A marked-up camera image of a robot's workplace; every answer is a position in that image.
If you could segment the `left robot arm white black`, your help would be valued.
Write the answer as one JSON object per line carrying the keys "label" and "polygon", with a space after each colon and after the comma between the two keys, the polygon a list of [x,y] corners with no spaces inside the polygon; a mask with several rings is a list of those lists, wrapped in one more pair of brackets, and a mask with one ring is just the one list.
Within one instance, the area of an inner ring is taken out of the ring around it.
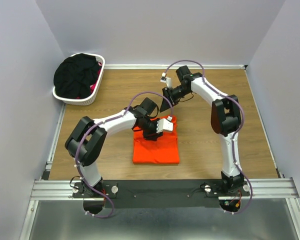
{"label": "left robot arm white black", "polygon": [[150,116],[156,107],[157,104],[147,97],[141,104],[128,105],[111,116],[96,119],[85,116],[77,123],[65,142],[65,148],[74,158],[74,167],[77,168],[83,191],[89,197],[100,195],[107,198],[103,192],[103,178],[96,164],[107,137],[139,128],[143,131],[144,139],[154,141],[162,137],[164,131],[173,130],[171,116],[167,119]]}

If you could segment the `orange t-shirt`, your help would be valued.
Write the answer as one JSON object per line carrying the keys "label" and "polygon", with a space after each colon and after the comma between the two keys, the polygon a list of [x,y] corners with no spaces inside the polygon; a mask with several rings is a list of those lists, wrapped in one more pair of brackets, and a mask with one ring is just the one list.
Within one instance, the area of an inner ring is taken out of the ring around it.
{"label": "orange t-shirt", "polygon": [[177,133],[177,117],[172,117],[173,131],[164,132],[156,141],[143,138],[143,132],[136,127],[133,133],[134,164],[177,165],[180,163]]}

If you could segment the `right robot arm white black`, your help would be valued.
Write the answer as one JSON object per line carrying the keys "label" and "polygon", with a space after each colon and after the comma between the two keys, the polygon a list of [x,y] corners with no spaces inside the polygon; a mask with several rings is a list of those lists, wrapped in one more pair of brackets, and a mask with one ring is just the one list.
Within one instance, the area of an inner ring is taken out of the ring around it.
{"label": "right robot arm white black", "polygon": [[171,86],[167,72],[163,72],[160,81],[166,83],[162,89],[163,100],[160,112],[170,106],[176,106],[188,94],[197,94],[211,106],[210,124],[219,135],[223,166],[221,171],[220,191],[231,196],[245,184],[245,178],[239,159],[238,133],[243,126],[242,107],[236,95],[228,95],[213,86],[200,72],[192,73],[184,65],[176,70],[180,85]]}

